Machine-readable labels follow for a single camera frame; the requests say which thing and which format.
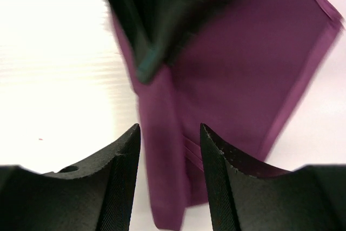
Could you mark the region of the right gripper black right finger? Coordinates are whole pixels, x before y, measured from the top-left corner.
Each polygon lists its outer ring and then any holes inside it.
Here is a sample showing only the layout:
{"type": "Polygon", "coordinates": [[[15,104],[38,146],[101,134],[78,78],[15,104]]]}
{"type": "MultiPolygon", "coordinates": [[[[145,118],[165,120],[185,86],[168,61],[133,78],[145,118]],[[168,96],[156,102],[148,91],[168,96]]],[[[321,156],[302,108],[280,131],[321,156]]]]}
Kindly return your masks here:
{"type": "Polygon", "coordinates": [[[345,165],[280,169],[205,124],[200,144],[214,230],[345,230],[345,165]]]}

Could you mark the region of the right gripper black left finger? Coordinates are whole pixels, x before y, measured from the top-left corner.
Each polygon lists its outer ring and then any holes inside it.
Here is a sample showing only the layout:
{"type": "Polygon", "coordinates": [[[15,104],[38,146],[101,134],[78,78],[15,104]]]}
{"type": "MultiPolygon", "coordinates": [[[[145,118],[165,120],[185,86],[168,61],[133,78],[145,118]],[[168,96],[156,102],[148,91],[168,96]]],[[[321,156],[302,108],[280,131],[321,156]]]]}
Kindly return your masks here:
{"type": "Polygon", "coordinates": [[[141,131],[135,124],[115,142],[59,172],[1,167],[1,230],[128,230],[141,131]]]}

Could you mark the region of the knife with teal handle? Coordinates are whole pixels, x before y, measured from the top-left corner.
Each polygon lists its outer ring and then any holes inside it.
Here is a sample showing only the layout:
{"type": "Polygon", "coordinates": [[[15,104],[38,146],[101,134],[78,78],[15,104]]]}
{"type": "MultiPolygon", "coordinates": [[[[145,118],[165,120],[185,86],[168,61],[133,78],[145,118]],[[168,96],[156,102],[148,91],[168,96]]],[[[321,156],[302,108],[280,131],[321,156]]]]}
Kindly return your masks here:
{"type": "Polygon", "coordinates": [[[138,80],[143,84],[150,83],[162,63],[163,51],[159,48],[149,49],[140,60],[136,69],[138,80]]]}

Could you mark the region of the purple cloth napkin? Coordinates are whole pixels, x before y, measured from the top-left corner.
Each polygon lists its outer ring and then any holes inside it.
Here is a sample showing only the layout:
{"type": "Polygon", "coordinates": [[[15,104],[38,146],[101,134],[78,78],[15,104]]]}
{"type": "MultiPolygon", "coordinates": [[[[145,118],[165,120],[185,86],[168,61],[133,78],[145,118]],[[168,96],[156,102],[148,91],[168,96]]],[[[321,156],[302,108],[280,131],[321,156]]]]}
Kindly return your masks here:
{"type": "Polygon", "coordinates": [[[327,0],[227,1],[144,85],[112,16],[138,97],[151,211],[164,230],[180,230],[186,208],[208,200],[201,123],[264,160],[342,27],[327,0]]]}

